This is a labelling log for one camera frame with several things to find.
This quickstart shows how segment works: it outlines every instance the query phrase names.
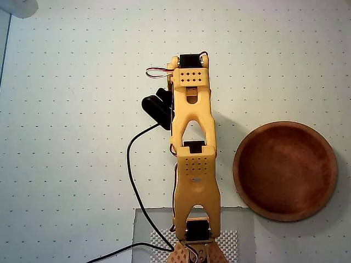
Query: black cable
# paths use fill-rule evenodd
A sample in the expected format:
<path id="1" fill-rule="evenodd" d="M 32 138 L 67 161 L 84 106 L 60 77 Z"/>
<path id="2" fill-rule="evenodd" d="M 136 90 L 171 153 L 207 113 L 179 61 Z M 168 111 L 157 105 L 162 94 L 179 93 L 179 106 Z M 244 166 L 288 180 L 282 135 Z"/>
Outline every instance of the black cable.
<path id="1" fill-rule="evenodd" d="M 126 251 L 130 248 L 134 248 L 134 247 L 137 247 L 137 246 L 140 246 L 140 245 L 144 245 L 146 247 L 150 247 L 150 248 L 155 248 L 155 249 L 158 249 L 158 250 L 161 250 L 161 251 L 166 251 L 166 252 L 173 252 L 174 251 L 174 246 L 163 236 L 163 234 L 161 233 L 160 230 L 158 230 L 158 228 L 156 227 L 156 225 L 154 224 L 154 222 L 152 221 L 152 219 L 149 217 L 148 215 L 148 212 L 146 211 L 144 205 L 143 205 L 143 202 L 141 201 L 141 198 L 140 198 L 140 195 L 138 193 L 138 189 L 134 183 L 134 180 L 133 180 L 133 175 L 132 175 L 132 168 L 131 168 L 131 147 L 132 147 L 132 144 L 135 142 L 135 140 L 137 138 L 139 138 L 140 136 L 142 136 L 143 134 L 149 132 L 150 130 L 156 128 L 157 126 L 159 126 L 159 124 L 155 124 L 151 127 L 149 127 L 148 129 L 146 130 L 143 130 L 141 133 L 137 134 L 131 141 L 130 143 L 128 144 L 128 147 L 127 147 L 127 168 L 128 168 L 128 175 L 129 175 L 129 180 L 131 181 L 131 184 L 132 184 L 132 187 L 133 187 L 133 190 L 134 190 L 134 193 L 137 197 L 137 200 L 138 200 L 138 203 L 140 205 L 140 208 L 144 214 L 144 216 L 146 217 L 146 219 L 148 220 L 148 222 L 150 223 L 150 225 L 153 227 L 153 229 L 156 231 L 156 233 L 162 238 L 162 240 L 167 244 L 167 246 L 169 246 L 170 248 L 163 248 L 163 247 L 158 247 L 156 245 L 152 245 L 150 243 L 145 243 L 145 242 L 139 242 L 139 243 L 134 243 L 134 244 L 131 244 L 131 245 L 128 245 L 124 248 L 121 248 L 115 252 L 112 252 L 110 254 L 107 254 L 107 255 L 104 255 L 104 256 L 101 256 L 99 258 L 96 258 L 96 259 L 93 259 L 91 261 L 88 261 L 87 263 L 94 263 L 94 262 L 98 262 L 100 260 L 104 260 L 104 259 L 107 259 L 107 258 L 110 258 L 112 256 L 115 256 L 117 255 L 118 253 L 121 253 L 123 251 Z"/>
<path id="2" fill-rule="evenodd" d="M 174 210 L 174 195 L 176 194 L 176 187 L 177 187 L 177 171 L 178 171 L 178 163 L 175 164 L 174 166 L 174 186 L 173 186 L 173 192 L 172 192 L 172 212 L 173 212 L 173 217 L 176 216 L 176 211 Z"/>

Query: dot grid pattern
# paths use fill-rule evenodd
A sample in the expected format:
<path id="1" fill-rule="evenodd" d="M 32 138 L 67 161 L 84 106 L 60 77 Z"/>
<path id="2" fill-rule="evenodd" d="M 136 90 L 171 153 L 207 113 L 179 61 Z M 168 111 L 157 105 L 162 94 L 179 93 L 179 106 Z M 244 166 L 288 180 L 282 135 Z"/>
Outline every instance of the dot grid pattern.
<path id="1" fill-rule="evenodd" d="M 170 232 L 168 229 L 160 229 L 161 233 L 164 237 L 170 241 L 172 245 L 177 243 L 177 237 L 175 232 Z M 165 243 L 161 239 L 161 237 L 156 233 L 156 231 L 152 231 L 150 233 L 150 241 L 151 244 L 157 245 L 159 247 L 164 247 Z M 237 230 L 225 230 L 220 232 L 220 236 L 216 238 L 216 242 L 218 246 L 222 250 L 225 258 L 229 263 L 238 263 L 238 251 L 237 251 Z M 169 252 L 160 251 L 152 248 L 150 254 L 150 263 L 161 263 L 166 262 L 169 256 Z"/>
<path id="2" fill-rule="evenodd" d="M 154 124 L 141 99 L 166 85 L 145 68 L 202 50 L 222 206 L 245 207 L 233 156 L 262 124 L 304 123 L 337 156 L 337 188 L 318 215 L 288 225 L 256 218 L 257 262 L 351 261 L 349 0 L 38 3 L 33 17 L 11 21 L 0 87 L 1 262 L 84 262 L 132 242 L 126 147 Z M 146 207 L 171 206 L 168 147 L 158 128 L 132 148 Z M 110 261 L 130 260 L 128 251 Z"/>

